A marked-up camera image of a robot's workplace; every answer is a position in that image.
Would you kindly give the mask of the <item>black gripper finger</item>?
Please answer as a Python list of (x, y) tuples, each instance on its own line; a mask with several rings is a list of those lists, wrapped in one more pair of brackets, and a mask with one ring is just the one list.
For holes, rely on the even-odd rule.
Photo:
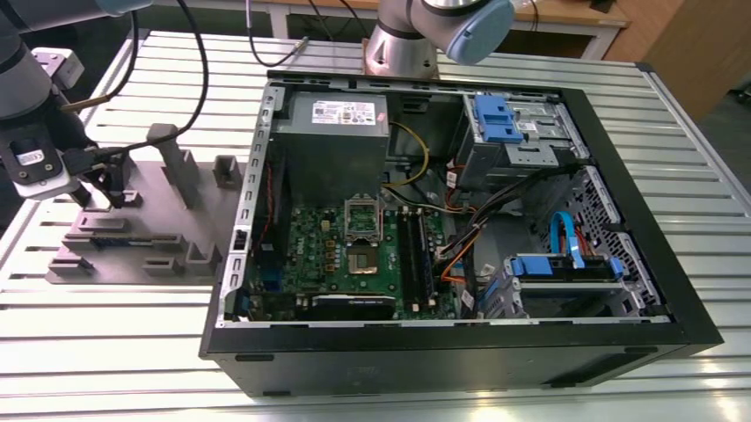
[(104, 161), (101, 190), (114, 208), (121, 208), (125, 202), (124, 190), (128, 183), (128, 154), (110, 156)]
[(90, 182), (90, 177), (85, 174), (76, 175), (73, 177), (73, 190), (68, 193), (69, 197), (72, 198), (73, 202), (80, 207), (88, 207), (89, 202), (92, 200), (92, 193), (88, 188), (82, 185), (84, 183)]

